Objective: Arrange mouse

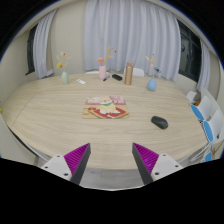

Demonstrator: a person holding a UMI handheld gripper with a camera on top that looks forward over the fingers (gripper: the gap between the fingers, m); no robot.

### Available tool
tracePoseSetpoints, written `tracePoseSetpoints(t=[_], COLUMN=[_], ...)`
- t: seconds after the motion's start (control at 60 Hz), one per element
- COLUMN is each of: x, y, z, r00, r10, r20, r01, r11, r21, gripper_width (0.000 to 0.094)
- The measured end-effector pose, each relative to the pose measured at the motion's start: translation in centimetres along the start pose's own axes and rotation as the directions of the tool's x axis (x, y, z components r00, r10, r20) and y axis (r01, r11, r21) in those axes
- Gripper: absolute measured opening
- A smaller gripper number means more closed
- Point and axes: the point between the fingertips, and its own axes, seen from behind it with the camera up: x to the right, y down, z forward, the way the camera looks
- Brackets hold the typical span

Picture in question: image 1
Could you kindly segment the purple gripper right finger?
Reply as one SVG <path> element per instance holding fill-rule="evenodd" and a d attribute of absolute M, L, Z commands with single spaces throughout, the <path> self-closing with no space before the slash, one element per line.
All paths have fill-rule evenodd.
<path fill-rule="evenodd" d="M 132 145 L 132 154 L 145 185 L 182 169 L 182 166 L 168 154 L 157 154 L 137 143 Z"/>

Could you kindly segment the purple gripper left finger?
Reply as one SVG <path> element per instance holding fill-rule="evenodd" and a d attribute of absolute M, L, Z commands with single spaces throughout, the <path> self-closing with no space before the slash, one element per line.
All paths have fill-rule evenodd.
<path fill-rule="evenodd" d="M 55 155 L 42 166 L 42 169 L 79 185 L 90 154 L 90 144 L 87 143 L 66 155 Z"/>

